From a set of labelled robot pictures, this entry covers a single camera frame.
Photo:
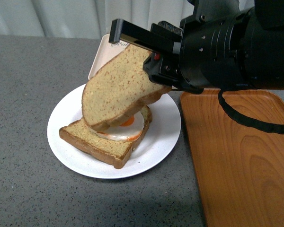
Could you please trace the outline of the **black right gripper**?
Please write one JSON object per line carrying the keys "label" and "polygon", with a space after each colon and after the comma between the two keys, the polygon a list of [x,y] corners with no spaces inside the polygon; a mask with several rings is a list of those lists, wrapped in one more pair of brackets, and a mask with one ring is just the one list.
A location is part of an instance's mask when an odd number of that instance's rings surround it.
{"label": "black right gripper", "polygon": [[122,40],[158,52],[150,55],[143,65],[152,82],[186,92],[202,92],[213,87],[239,90],[246,86],[246,79],[242,74],[240,36],[234,29],[235,17],[230,15],[204,23],[187,17],[182,19],[181,28],[160,21],[152,24],[150,31],[119,18],[112,21],[108,42],[115,44]]}

